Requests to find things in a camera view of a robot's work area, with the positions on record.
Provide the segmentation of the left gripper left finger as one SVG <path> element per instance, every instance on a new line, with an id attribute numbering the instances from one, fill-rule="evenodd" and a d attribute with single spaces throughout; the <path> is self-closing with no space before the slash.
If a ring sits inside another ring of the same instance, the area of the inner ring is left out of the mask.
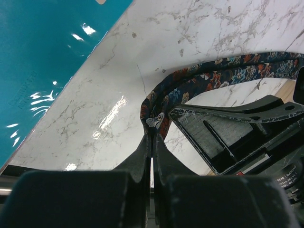
<path id="1" fill-rule="evenodd" d="M 151 138 L 111 171 L 28 171 L 0 213 L 3 228 L 143 228 Z"/>

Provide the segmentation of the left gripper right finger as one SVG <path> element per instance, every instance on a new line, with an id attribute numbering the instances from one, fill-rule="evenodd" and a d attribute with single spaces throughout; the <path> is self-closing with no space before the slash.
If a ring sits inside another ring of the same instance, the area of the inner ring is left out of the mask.
<path id="1" fill-rule="evenodd" d="M 283 189 L 270 177 L 199 176 L 163 138 L 153 139 L 154 188 L 161 228 L 297 228 Z"/>

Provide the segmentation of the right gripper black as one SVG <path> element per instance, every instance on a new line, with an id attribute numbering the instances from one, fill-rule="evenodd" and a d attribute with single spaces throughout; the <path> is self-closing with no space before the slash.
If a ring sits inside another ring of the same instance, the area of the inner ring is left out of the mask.
<path id="1" fill-rule="evenodd" d="M 294 100 L 267 95 L 237 107 L 174 106 L 170 119 L 215 174 L 268 175 L 304 204 L 304 70 Z"/>

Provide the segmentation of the floral navy necktie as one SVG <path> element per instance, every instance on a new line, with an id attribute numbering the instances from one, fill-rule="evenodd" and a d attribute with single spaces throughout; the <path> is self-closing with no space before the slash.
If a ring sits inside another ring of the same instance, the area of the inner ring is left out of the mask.
<path id="1" fill-rule="evenodd" d="M 303 65 L 303 54 L 276 51 L 226 57 L 177 70 L 142 102 L 144 133 L 159 133 L 165 138 L 171 124 L 169 111 L 204 92 L 263 78 L 296 80 Z"/>

